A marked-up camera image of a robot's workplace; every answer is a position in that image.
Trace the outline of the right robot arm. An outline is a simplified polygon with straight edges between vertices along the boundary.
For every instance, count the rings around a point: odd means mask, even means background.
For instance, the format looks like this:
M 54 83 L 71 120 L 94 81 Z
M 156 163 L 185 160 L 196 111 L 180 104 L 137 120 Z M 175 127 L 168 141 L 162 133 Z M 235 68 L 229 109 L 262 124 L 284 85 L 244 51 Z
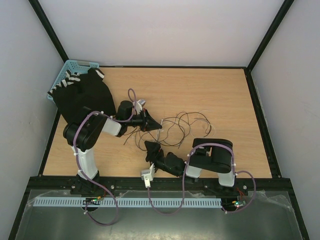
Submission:
M 229 195 L 237 187 L 233 143 L 227 139 L 195 138 L 187 160 L 172 152 L 165 154 L 158 142 L 145 141 L 144 145 L 147 150 L 145 160 L 150 163 L 149 169 L 141 171 L 146 188 L 151 186 L 157 170 L 194 180 L 200 177 L 202 170 L 207 170 L 217 173 L 218 188 L 223 194 Z

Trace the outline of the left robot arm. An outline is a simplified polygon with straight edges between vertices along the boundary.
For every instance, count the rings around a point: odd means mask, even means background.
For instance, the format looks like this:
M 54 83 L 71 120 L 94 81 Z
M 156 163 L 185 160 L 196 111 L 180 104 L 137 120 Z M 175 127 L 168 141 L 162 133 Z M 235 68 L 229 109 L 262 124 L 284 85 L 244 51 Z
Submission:
M 128 127 L 139 127 L 141 131 L 153 131 L 162 128 L 144 108 L 145 101 L 123 100 L 113 117 L 107 117 L 102 112 L 95 113 L 88 107 L 83 107 L 75 118 L 63 130 L 63 137 L 72 147 L 78 157 L 80 169 L 76 175 L 72 193 L 97 194 L 101 193 L 100 174 L 94 158 L 94 145 L 102 132 L 112 136 L 123 136 Z

